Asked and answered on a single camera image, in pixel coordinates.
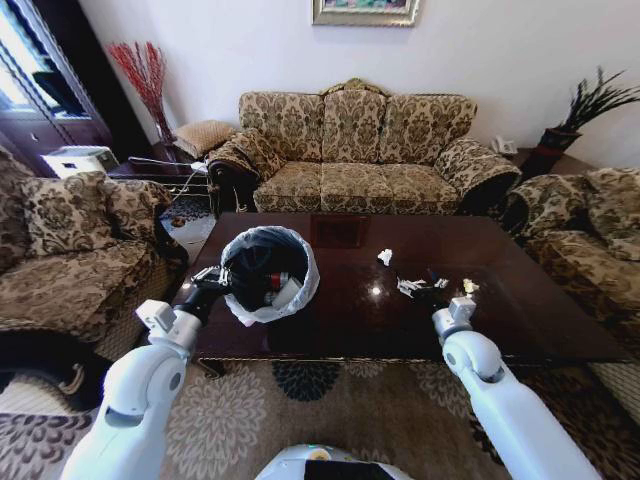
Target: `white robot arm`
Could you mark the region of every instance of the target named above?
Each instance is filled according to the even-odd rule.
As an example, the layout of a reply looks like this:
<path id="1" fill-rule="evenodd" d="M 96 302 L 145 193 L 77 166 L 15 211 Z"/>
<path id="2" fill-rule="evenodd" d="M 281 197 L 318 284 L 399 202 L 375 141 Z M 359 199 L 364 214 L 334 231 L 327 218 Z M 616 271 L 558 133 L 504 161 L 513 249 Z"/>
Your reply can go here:
<path id="1" fill-rule="evenodd" d="M 165 427 L 182 388 L 197 331 L 215 300 L 229 292 L 220 269 L 205 269 L 197 287 L 175 310 L 147 300 L 136 313 L 149 328 L 151 345 L 114 363 L 104 380 L 104 398 L 91 431 L 67 461 L 63 480 L 152 480 L 166 450 Z"/>
<path id="2" fill-rule="evenodd" d="M 509 473 L 527 480 L 600 478 L 540 397 L 511 373 L 496 344 L 471 330 L 474 310 L 471 299 L 454 298 L 433 321 L 444 360 Z"/>
<path id="3" fill-rule="evenodd" d="M 72 453 L 63 479 L 158 477 L 169 411 L 184 382 L 196 332 L 213 302 L 228 292 L 221 273 L 210 269 L 194 277 L 199 288 L 175 311 L 155 301 L 137 310 L 151 330 L 151 345 L 129 352 L 107 373 L 98 416 Z M 474 309 L 471 299 L 454 298 L 448 307 L 436 309 L 433 321 L 445 362 L 469 392 L 473 411 L 511 475 L 518 480 L 600 478 L 542 400 L 518 382 L 498 347 L 472 331 Z M 325 468 L 313 460 L 330 460 L 336 468 L 372 468 L 331 447 L 302 445 L 283 450 L 257 479 L 326 478 L 305 476 L 307 469 Z M 395 467 L 378 467 L 387 475 L 379 478 L 410 480 Z"/>

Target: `telephone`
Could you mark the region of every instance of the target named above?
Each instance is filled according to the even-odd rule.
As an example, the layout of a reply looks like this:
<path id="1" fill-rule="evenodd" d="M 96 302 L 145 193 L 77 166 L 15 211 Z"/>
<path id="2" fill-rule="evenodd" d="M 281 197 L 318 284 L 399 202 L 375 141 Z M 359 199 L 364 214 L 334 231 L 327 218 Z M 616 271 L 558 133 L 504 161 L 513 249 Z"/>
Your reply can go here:
<path id="1" fill-rule="evenodd" d="M 502 155 L 515 155 L 518 153 L 516 142 L 513 140 L 505 140 L 500 135 L 496 135 L 496 138 L 491 141 L 491 149 Z"/>

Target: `wooden cabinet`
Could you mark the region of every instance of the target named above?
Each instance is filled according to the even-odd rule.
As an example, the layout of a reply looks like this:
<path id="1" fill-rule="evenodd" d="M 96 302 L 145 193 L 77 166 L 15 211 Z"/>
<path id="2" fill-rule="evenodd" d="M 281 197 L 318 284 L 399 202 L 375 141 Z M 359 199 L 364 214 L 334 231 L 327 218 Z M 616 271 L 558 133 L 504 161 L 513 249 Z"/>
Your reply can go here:
<path id="1" fill-rule="evenodd" d="M 77 1 L 2 1 L 0 142 L 42 176 L 55 175 L 41 155 L 64 145 L 107 146 L 121 160 L 146 154 L 144 133 Z"/>

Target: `picture frame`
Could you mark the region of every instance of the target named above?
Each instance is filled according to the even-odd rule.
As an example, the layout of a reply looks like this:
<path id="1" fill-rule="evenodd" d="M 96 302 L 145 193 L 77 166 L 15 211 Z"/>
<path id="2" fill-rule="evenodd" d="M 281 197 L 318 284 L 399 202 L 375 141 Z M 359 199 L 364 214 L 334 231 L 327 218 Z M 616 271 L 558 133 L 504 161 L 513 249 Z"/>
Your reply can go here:
<path id="1" fill-rule="evenodd" d="M 420 0 L 312 0 L 313 25 L 413 27 Z"/>

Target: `side table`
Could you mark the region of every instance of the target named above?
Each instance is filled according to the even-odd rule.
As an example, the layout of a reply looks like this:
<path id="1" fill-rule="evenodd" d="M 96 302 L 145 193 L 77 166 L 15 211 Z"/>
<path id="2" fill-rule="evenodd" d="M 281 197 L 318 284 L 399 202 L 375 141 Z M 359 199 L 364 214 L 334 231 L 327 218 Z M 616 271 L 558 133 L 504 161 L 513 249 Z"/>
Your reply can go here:
<path id="1" fill-rule="evenodd" d="M 189 177 L 193 174 L 190 164 L 196 159 L 177 147 L 164 147 L 156 143 L 153 145 L 153 158 L 129 157 L 127 162 L 110 170 L 107 175 L 114 180 L 151 180 L 169 189 L 177 196 L 183 189 Z M 166 163 L 154 163 L 156 160 Z M 196 173 L 181 196 L 209 197 L 208 176 Z"/>
<path id="2" fill-rule="evenodd" d="M 520 168 L 524 161 L 529 157 L 531 150 L 533 150 L 533 148 L 519 148 L 518 153 L 509 160 L 511 160 L 516 167 Z M 571 155 L 564 154 L 562 158 L 556 162 L 549 173 L 557 175 L 576 175 L 588 170 L 594 170 L 594 168 L 595 167 L 583 162 L 582 160 L 578 160 Z"/>

